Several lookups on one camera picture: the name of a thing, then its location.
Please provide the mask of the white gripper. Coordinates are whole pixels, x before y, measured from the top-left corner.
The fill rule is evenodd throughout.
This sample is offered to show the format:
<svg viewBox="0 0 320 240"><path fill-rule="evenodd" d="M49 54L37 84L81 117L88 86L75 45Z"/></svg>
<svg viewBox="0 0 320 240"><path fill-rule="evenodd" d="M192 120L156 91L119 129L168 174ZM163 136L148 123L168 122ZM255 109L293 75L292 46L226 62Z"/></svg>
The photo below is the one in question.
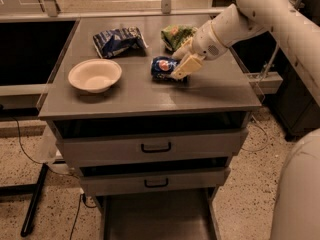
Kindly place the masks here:
<svg viewBox="0 0 320 240"><path fill-rule="evenodd" d="M175 80L183 79L199 71L203 60L215 60L226 53L228 48L223 45L213 29L213 21L209 20L188 38L173 54L172 58L179 60L179 64L170 74Z"/></svg>

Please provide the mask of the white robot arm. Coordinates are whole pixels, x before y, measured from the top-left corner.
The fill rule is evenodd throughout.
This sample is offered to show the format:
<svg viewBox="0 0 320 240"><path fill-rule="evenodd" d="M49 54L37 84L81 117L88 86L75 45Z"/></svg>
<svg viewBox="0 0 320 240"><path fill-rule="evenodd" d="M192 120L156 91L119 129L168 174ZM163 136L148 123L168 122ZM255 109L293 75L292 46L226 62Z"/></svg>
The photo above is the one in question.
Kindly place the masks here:
<svg viewBox="0 0 320 240"><path fill-rule="evenodd" d="M171 76L198 71L238 41L269 32L316 102L320 102L320 28L289 0L236 0L173 54ZM270 240L320 240L320 129L302 137L281 169Z"/></svg>

